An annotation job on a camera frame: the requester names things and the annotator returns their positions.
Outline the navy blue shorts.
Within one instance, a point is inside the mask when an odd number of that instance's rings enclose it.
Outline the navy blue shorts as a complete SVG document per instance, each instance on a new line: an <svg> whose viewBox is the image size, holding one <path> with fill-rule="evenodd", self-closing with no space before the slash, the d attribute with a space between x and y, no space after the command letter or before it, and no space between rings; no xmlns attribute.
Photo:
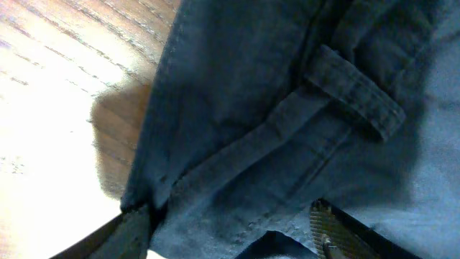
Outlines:
<svg viewBox="0 0 460 259"><path fill-rule="evenodd" d="M121 200L166 258L313 249L319 198L459 256L457 1L183 1Z"/></svg>

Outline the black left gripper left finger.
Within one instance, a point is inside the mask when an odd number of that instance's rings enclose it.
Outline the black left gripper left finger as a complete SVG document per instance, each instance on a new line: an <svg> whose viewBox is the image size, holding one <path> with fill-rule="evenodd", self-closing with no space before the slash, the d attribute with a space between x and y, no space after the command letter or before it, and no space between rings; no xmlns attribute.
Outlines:
<svg viewBox="0 0 460 259"><path fill-rule="evenodd" d="M147 205L121 213L51 259L146 259L150 241Z"/></svg>

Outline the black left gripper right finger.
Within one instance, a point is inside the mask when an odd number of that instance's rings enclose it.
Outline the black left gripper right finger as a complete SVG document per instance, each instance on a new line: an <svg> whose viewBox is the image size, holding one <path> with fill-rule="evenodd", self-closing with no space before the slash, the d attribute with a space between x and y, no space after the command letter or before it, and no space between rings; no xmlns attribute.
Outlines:
<svg viewBox="0 0 460 259"><path fill-rule="evenodd" d="M310 230L320 259L420 259L325 199L310 206Z"/></svg>

